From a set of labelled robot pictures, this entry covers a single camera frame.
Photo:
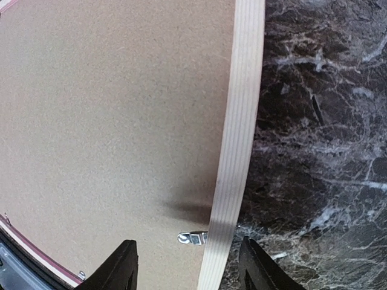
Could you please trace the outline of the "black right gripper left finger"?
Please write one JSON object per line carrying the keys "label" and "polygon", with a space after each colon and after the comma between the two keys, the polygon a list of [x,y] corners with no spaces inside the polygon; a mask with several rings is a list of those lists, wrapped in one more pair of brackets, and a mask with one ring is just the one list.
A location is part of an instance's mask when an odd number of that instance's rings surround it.
{"label": "black right gripper left finger", "polygon": [[74,290],[136,290],[138,253],[135,240],[124,240],[116,250]]}

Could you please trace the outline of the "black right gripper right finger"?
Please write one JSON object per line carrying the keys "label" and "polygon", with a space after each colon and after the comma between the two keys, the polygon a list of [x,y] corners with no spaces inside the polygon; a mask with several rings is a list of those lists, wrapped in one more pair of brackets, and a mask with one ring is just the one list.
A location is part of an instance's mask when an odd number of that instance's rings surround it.
{"label": "black right gripper right finger", "polygon": [[238,271],[240,289],[305,290],[249,237],[243,238],[239,249]]}

